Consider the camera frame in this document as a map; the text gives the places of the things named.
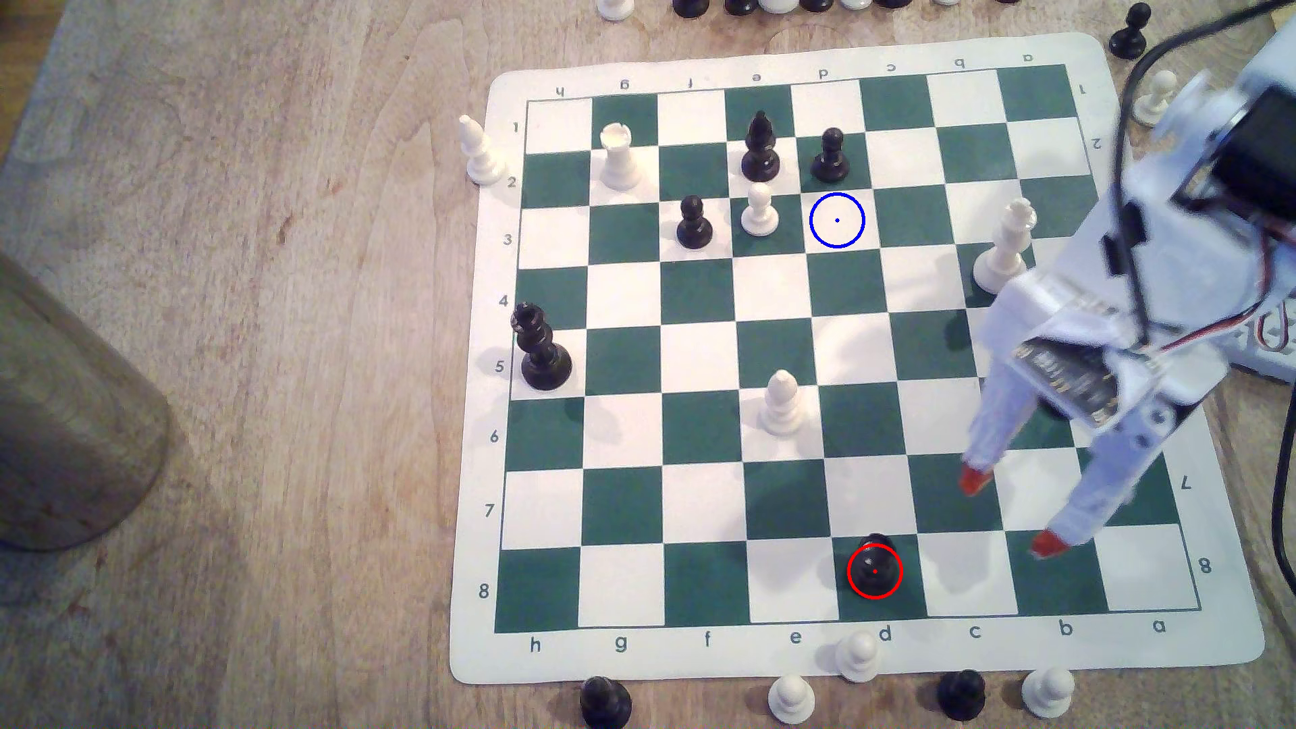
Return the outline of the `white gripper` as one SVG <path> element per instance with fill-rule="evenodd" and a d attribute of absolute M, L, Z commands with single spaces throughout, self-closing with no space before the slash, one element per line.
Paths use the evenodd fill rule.
<path fill-rule="evenodd" d="M 963 493 L 975 496 L 991 479 L 1038 398 L 1070 422 L 1109 427 L 1093 438 L 1067 505 L 1032 541 L 1037 558 L 1093 540 L 1175 432 L 1175 406 L 1207 398 L 1229 371 L 1208 341 L 1160 349 L 1137 336 L 1133 315 L 1056 272 L 1023 272 L 990 307 L 986 342 L 997 359 L 962 457 Z"/>

